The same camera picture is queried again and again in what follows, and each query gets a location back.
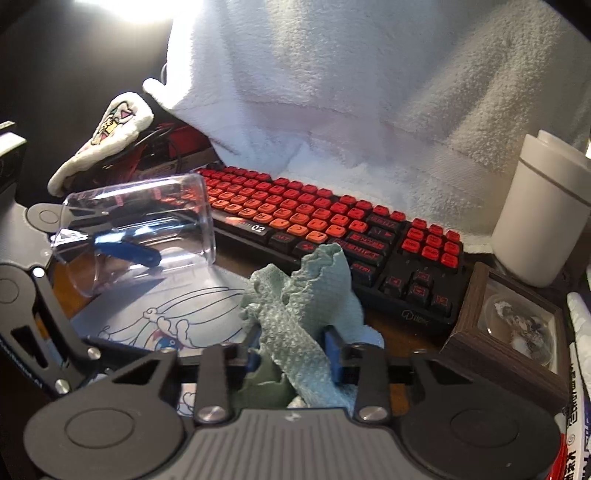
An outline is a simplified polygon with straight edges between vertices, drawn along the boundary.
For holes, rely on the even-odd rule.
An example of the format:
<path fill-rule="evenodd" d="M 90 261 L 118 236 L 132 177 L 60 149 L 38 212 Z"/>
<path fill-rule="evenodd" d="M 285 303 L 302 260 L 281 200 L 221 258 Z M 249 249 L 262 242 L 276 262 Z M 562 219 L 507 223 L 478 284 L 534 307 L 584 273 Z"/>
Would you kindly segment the brown wooden picture frame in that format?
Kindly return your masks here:
<path fill-rule="evenodd" d="M 562 309 L 478 262 L 441 353 L 552 414 L 570 396 Z"/>

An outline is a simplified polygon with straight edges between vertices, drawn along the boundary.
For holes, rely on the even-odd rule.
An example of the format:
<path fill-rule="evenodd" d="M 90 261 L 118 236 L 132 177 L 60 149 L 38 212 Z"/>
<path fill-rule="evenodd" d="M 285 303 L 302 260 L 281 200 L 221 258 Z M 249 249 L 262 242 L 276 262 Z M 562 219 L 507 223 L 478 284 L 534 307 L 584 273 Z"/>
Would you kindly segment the white marker pen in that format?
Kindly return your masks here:
<path fill-rule="evenodd" d="M 570 397 L 556 416 L 561 444 L 547 479 L 590 478 L 590 310 L 584 297 L 567 295 L 568 321 L 573 340 L 569 343 Z"/>

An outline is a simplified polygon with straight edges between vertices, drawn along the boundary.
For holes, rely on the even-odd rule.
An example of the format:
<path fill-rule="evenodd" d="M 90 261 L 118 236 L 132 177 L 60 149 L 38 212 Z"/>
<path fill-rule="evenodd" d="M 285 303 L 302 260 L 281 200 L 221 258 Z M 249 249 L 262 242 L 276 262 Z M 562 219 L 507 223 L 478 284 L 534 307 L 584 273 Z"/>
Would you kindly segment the teal cleaning cloth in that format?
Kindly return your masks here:
<path fill-rule="evenodd" d="M 348 343 L 383 347 L 383 336 L 363 320 L 342 247 L 325 244 L 287 275 L 274 265 L 249 278 L 240 304 L 243 326 L 259 325 L 260 365 L 230 396 L 236 410 L 286 407 L 353 410 L 356 387 L 332 381 L 322 331 L 334 326 Z"/>

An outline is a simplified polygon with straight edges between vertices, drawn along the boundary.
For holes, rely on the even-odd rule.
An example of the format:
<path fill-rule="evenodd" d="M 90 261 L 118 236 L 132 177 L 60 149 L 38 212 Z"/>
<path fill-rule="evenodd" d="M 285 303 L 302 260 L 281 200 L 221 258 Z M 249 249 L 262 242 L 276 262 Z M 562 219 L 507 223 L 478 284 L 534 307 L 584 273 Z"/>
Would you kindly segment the anime print mouse pad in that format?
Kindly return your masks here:
<path fill-rule="evenodd" d="M 72 325 L 82 337 L 197 355 L 213 344 L 242 342 L 239 306 L 246 286 L 245 277 L 221 267 L 182 270 L 104 292 Z"/>

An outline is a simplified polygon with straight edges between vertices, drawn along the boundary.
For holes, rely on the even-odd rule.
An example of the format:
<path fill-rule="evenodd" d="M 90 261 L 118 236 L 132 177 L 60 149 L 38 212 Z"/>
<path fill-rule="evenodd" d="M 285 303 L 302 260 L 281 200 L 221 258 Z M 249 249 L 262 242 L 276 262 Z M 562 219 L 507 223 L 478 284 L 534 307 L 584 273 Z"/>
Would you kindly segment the clear plastic measuring cup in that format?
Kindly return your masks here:
<path fill-rule="evenodd" d="M 94 249 L 95 242 L 116 241 L 158 250 L 160 264 L 147 268 Z M 86 297 L 211 266 L 216 244 L 204 177 L 190 173 L 71 193 L 51 250 Z"/>

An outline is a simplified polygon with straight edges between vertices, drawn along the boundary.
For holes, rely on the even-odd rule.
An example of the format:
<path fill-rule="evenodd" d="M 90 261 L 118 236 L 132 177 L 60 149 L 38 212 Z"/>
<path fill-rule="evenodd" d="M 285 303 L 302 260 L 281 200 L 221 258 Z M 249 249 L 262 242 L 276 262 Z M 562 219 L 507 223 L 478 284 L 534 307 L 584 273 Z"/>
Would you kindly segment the red and black keyboard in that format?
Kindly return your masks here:
<path fill-rule="evenodd" d="M 458 232 L 256 170 L 211 164 L 198 172 L 224 248 L 291 273 L 318 247 L 338 245 L 363 305 L 441 337 L 453 330 L 470 278 Z"/>

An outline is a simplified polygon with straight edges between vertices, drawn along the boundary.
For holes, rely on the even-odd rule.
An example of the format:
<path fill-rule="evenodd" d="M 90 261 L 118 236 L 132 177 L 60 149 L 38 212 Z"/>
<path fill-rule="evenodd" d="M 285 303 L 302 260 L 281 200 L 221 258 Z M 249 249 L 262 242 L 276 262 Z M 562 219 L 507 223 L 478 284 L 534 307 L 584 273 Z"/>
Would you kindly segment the white embroidered plush cloth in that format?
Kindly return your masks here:
<path fill-rule="evenodd" d="M 48 193 L 54 197 L 63 195 L 71 177 L 122 152 L 139 138 L 153 119 L 152 109 L 137 93 L 124 92 L 116 96 L 90 138 L 49 179 Z"/>

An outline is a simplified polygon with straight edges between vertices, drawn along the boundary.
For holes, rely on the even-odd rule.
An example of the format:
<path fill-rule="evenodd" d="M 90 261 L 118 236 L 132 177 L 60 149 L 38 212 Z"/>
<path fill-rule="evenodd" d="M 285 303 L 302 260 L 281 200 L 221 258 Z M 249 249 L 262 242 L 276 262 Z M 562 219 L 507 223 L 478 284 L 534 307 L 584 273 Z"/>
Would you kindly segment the large white towel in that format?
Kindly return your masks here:
<path fill-rule="evenodd" d="M 144 90 L 232 166 L 486 252 L 524 138 L 590 130 L 590 43 L 543 1 L 185 1 Z"/>

